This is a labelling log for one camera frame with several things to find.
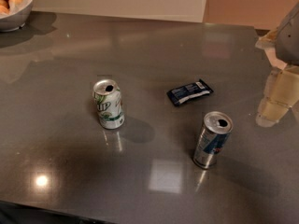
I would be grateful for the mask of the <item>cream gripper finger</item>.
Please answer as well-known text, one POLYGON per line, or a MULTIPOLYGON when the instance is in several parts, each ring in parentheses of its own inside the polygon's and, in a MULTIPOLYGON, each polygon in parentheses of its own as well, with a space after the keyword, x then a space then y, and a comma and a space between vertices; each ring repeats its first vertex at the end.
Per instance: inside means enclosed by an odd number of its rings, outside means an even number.
POLYGON ((273 67, 258 107, 256 122, 262 127, 279 123, 299 101, 299 66, 287 65, 283 70, 273 67))
POLYGON ((273 67, 283 70, 287 64, 277 58, 276 55, 276 40, 277 40, 278 29, 270 30, 266 35, 263 35, 258 38, 258 41, 255 44, 257 49, 262 49, 270 64, 273 67))

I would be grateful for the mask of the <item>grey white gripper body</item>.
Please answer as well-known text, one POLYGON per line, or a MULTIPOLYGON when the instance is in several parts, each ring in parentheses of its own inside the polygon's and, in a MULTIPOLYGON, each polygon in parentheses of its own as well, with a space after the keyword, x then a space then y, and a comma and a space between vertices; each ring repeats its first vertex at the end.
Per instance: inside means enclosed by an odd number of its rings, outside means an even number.
POLYGON ((281 21, 275 47, 278 59, 299 65, 299 2, 281 21))

